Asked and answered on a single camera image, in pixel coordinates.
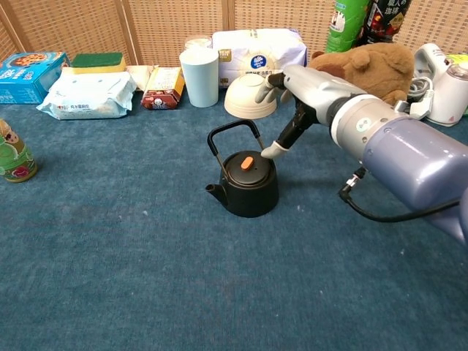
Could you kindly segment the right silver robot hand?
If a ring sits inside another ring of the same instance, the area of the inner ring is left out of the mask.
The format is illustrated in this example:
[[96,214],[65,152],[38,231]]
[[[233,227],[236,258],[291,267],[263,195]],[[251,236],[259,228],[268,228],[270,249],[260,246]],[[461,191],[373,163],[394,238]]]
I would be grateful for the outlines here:
[[297,64],[268,75],[255,96],[255,102],[271,102],[278,91],[283,91],[282,102],[290,97],[295,99],[295,114],[280,136],[261,151],[261,156],[266,159],[275,159],[288,152],[311,125],[330,126],[332,105],[365,93],[342,78]]

